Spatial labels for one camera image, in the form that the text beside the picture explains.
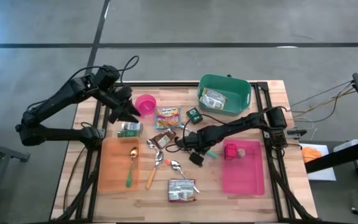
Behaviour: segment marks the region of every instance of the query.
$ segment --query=green bin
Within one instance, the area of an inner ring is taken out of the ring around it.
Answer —
[[[201,102],[204,87],[215,90],[227,98],[223,110],[209,108]],[[201,78],[198,85],[198,105],[203,111],[237,116],[249,107],[250,101],[251,85],[245,80],[208,74]]]

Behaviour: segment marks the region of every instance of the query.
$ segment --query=green handled spoon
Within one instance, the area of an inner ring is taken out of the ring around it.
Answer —
[[[131,168],[129,168],[129,174],[128,174],[128,178],[127,178],[127,183],[126,186],[129,188],[131,187],[131,180],[132,180],[132,166],[134,165],[134,159],[135,157],[137,157],[138,155],[138,148],[137,147],[133,147],[131,149],[131,153],[129,153],[129,156],[131,157]]]

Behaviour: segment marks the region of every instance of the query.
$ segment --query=pink cup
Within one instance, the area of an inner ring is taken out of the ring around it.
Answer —
[[[154,112],[157,102],[152,95],[144,94],[136,99],[135,107],[142,116],[151,114]]]

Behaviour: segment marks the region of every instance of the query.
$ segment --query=pink plastic tray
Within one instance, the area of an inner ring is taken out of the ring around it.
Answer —
[[[236,144],[238,149],[244,149],[246,156],[224,161],[223,192],[227,194],[265,194],[260,143],[257,141],[224,140],[223,147],[227,144]]]

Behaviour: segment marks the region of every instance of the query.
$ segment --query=gray floor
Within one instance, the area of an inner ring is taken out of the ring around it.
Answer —
[[[103,2],[0,2],[0,44],[92,43]],[[112,42],[358,42],[358,0],[113,0],[101,36],[101,43]],[[0,145],[32,154],[26,164],[9,165],[0,192],[0,223],[48,219],[67,142],[24,147],[14,126],[27,105],[47,98],[86,66],[90,52],[87,48],[0,49]],[[284,80],[290,103],[348,81],[358,72],[358,47],[99,49],[94,64],[121,68],[133,55],[139,55],[140,62],[126,72],[125,80],[196,80],[208,73]],[[334,93],[293,109],[307,109]],[[332,105],[327,105],[307,118],[320,119],[331,110]],[[69,128],[74,113],[75,106],[70,106],[45,124]],[[357,95],[341,98],[333,116],[315,126],[313,140],[358,139]],[[309,140],[313,132],[304,139]],[[336,172],[343,176],[349,171]],[[332,190],[329,183],[311,186],[321,218],[358,223],[358,217],[343,206],[349,198],[327,198],[322,192]]]

